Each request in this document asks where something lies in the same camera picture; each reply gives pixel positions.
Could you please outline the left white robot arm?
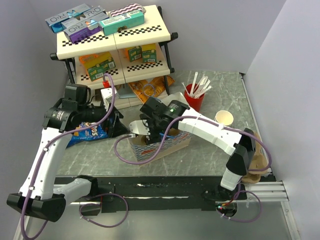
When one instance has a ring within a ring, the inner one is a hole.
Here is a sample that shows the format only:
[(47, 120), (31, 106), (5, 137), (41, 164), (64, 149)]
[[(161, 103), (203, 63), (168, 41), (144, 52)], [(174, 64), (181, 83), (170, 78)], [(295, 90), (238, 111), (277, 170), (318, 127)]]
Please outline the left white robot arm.
[(70, 203), (84, 197), (95, 200), (99, 195), (98, 180), (79, 175), (71, 183), (54, 188), (56, 173), (72, 134), (78, 125), (89, 122), (96, 127), (114, 113), (117, 90), (110, 86), (101, 90), (103, 105), (98, 113), (85, 104), (85, 85), (70, 85), (63, 98), (44, 116), (40, 145), (30, 172), (17, 193), (8, 195), (6, 203), (22, 216), (57, 222)]

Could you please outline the paper takeout bag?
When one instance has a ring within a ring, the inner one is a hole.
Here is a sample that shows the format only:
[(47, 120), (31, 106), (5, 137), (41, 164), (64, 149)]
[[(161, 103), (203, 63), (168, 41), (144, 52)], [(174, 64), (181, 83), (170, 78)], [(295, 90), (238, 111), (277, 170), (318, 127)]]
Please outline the paper takeout bag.
[[(184, 95), (181, 92), (170, 94), (162, 99), (162, 102), (168, 106), (172, 100), (178, 100), (184, 104), (187, 103)], [(178, 150), (187, 147), (191, 141), (192, 134), (186, 131), (180, 131), (176, 129), (170, 129), (168, 135), (156, 157), (150, 161), (156, 161), (167, 155), (170, 155)], [(147, 138), (144, 135), (138, 135), (135, 138), (129, 138), (127, 142), (130, 144), (131, 150), (134, 154), (133, 162), (137, 163), (139, 167), (147, 165), (144, 163), (150, 159), (158, 150), (163, 136), (160, 135), (160, 141), (147, 145)]]

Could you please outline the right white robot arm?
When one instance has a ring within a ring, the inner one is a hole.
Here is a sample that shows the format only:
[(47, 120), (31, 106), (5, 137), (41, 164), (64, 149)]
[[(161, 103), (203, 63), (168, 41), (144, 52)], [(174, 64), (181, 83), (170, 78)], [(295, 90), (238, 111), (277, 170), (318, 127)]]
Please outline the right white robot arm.
[(256, 142), (251, 129), (228, 128), (211, 120), (188, 104), (173, 99), (169, 104), (149, 98), (140, 108), (140, 119), (146, 134), (152, 141), (159, 141), (167, 129), (188, 132), (219, 147), (229, 159), (222, 175), (218, 193), (223, 199), (230, 199), (236, 193), (236, 186), (248, 173), (256, 152)]

